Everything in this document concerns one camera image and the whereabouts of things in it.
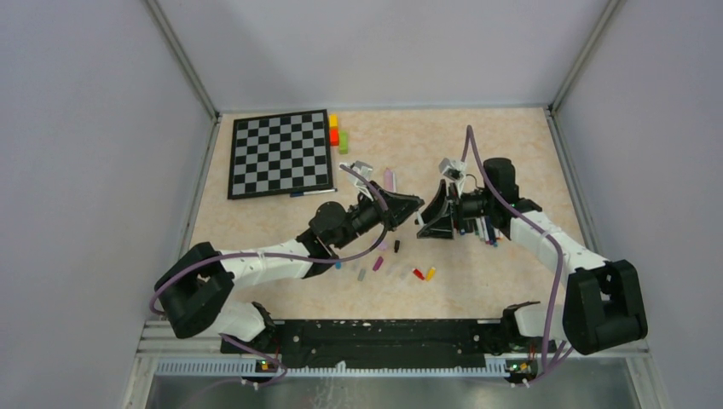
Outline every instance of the speckled table surface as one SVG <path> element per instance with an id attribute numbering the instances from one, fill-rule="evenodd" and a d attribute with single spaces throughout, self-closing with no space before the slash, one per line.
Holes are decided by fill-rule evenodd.
<path id="1" fill-rule="evenodd" d="M 379 184 L 389 167 L 396 172 L 398 192 L 415 194 L 427 203 L 440 179 L 437 164 L 445 157 L 460 157 L 465 128 L 471 124 L 482 158 L 510 158 L 521 196 L 537 202 L 556 224 L 582 242 L 541 108 L 335 113 L 339 127 L 350 134 L 348 155 L 338 155 L 333 149 L 335 164 L 364 161 L 374 167 L 373 179 Z M 346 207 L 356 202 L 356 191 L 341 170 L 334 175 L 337 193 L 226 199 L 233 122 L 252 116 L 257 114 L 223 115 L 192 244 L 210 241 L 224 250 L 279 244 L 303 232 L 322 203 L 333 200 Z M 479 178 L 470 159 L 471 155 L 469 173 Z M 493 248 L 474 235 L 416 239 L 418 228 L 410 219 L 387 236 L 390 247 L 395 239 L 401 240 L 397 254 L 391 249 L 374 251 L 340 270 L 331 268 L 312 279 L 263 283 L 237 291 L 234 297 L 260 302 L 277 319 L 494 318 L 510 304 L 544 302 L 549 297 L 552 273 L 515 244 L 504 240 Z M 348 256 L 368 248 L 380 231 L 373 229 L 338 254 Z M 372 272 L 377 256 L 385 262 Z M 429 282 L 411 274 L 412 268 L 426 272 L 431 266 L 437 273 Z M 367 273 L 360 282 L 361 268 Z M 562 300 L 564 291 L 558 296 L 558 302 Z"/>

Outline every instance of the purple marker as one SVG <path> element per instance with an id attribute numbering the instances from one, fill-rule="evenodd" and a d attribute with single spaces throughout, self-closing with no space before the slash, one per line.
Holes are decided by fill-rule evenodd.
<path id="1" fill-rule="evenodd" d="M 382 258 L 382 256 L 379 256 L 379 258 L 377 259 L 377 262 L 374 263 L 374 267 L 372 268 L 372 271 L 379 270 L 379 268 L 382 267 L 382 262 L 384 262 L 384 258 Z"/>

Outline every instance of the marker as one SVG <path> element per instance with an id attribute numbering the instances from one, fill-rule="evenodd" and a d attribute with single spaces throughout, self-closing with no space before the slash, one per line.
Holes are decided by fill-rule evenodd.
<path id="1" fill-rule="evenodd" d="M 335 193 L 338 189 L 327 189 L 327 190 L 312 190 L 311 192 L 294 192 L 290 194 L 289 196 L 292 198 L 299 198 L 301 196 L 310 196 L 312 194 L 322 194 L 322 193 Z"/>

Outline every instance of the pink marker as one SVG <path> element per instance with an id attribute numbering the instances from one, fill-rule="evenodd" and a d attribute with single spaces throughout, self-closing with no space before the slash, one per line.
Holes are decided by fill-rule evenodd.
<path id="1" fill-rule="evenodd" d="M 396 175 L 389 168 L 385 169 L 385 190 L 396 193 Z"/>
<path id="2" fill-rule="evenodd" d="M 372 268 L 372 271 L 379 270 L 379 268 L 382 267 L 382 262 L 384 262 L 384 258 L 382 258 L 382 256 L 379 256 L 379 258 L 377 259 L 377 262 L 374 263 L 374 267 Z"/>

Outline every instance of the gray wall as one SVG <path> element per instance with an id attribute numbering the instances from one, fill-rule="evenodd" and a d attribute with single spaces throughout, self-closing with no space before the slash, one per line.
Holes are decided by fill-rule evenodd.
<path id="1" fill-rule="evenodd" d="M 602 246 L 639 270 L 676 407 L 723 388 L 723 2 L 628 2 L 562 111 Z"/>
<path id="2" fill-rule="evenodd" d="M 115 407 L 210 122 L 140 1 L 2 10 L 0 407 Z"/>
<path id="3" fill-rule="evenodd" d="M 217 108 L 547 104 L 605 0 L 160 0 Z"/>

